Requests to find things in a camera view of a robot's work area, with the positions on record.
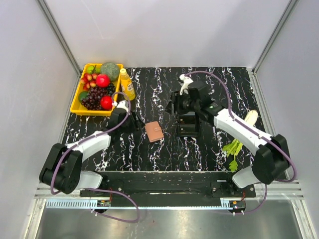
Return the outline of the pink leather card holder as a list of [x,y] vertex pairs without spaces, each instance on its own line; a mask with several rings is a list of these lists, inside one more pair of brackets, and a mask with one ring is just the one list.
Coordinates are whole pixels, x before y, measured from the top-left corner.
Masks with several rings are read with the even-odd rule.
[[162,128],[157,121],[147,123],[145,125],[145,130],[149,142],[156,142],[164,138]]

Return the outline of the black card box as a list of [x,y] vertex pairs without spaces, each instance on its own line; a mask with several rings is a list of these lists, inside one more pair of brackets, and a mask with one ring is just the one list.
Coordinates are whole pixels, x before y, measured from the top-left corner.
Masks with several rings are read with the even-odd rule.
[[200,120],[195,112],[177,116],[177,136],[198,137],[200,135]]

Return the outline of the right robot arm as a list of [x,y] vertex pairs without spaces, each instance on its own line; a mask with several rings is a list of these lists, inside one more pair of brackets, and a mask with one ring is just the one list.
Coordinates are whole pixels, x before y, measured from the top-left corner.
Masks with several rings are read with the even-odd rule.
[[209,86],[201,81],[188,80],[179,91],[171,93],[166,112],[184,115],[194,112],[199,118],[239,140],[254,156],[251,166],[237,171],[227,184],[230,196],[240,196],[251,184],[271,184],[289,168],[289,151],[286,139],[272,136],[235,115],[230,109],[209,95]]

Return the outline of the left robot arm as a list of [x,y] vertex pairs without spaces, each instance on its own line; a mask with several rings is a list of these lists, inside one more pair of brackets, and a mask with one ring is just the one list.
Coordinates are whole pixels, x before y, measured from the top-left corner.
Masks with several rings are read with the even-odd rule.
[[106,195],[108,184],[103,181],[103,176],[93,171],[83,171],[82,163],[107,149],[121,134],[131,134],[144,127],[145,123],[135,111],[114,109],[107,125],[88,137],[67,145],[54,144],[40,172],[40,182],[48,185],[53,195],[70,194],[76,189],[86,188],[98,197]]

